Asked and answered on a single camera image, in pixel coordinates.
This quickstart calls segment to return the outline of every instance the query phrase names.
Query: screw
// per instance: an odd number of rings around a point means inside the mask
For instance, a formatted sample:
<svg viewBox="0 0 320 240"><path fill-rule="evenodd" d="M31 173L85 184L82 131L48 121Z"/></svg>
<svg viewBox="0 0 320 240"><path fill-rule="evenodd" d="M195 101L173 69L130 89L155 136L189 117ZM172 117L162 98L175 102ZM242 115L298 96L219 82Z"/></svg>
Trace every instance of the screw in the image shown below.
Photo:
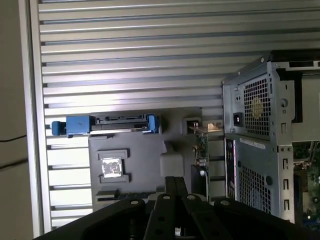
<svg viewBox="0 0 320 240"><path fill-rule="evenodd" d="M186 198L189 199L189 200L195 200L196 199L196 197L193 196L193 195L188 195Z"/></svg>
<svg viewBox="0 0 320 240"><path fill-rule="evenodd" d="M230 205L230 202L228 202L228 201L226 201L226 200L222 200L220 203L221 203L222 205L224 205L224 206Z"/></svg>
<svg viewBox="0 0 320 240"><path fill-rule="evenodd" d="M272 178L271 178L270 176L266 176L265 182L266 182L266 184L268 184L268 185L272 185L272 184L273 184L273 180L272 180Z"/></svg>

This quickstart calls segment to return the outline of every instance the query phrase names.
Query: ribbed metal panel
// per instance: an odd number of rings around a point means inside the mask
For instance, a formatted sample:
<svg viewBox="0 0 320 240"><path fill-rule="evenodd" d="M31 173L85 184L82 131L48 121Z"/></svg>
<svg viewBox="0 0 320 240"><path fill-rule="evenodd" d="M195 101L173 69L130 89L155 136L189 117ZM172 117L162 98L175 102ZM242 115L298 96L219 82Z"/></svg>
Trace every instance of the ribbed metal panel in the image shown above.
<svg viewBox="0 0 320 240"><path fill-rule="evenodd" d="M73 214L76 206L89 213L91 204L88 139L53 137L52 121L201 107L205 123L222 122L225 76L263 51L320 47L319 0L26 1L45 232L87 213ZM210 137L213 160L224 155L222 134ZM223 181L212 184L222 191L214 197L225 194ZM51 211L58 206L61 221Z"/></svg>

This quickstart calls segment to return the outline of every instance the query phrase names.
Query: perforated metal grille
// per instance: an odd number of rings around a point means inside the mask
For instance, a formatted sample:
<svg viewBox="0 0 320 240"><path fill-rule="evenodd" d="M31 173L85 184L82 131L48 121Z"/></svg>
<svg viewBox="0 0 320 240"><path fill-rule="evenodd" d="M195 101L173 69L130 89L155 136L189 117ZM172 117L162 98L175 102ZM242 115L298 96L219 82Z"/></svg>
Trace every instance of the perforated metal grille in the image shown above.
<svg viewBox="0 0 320 240"><path fill-rule="evenodd" d="M244 88L244 122L249 134L269 136L271 103L267 79L250 83Z"/></svg>
<svg viewBox="0 0 320 240"><path fill-rule="evenodd" d="M240 202L270 214L271 193L265 187L265 178L245 166L242 166L239 178Z"/></svg>

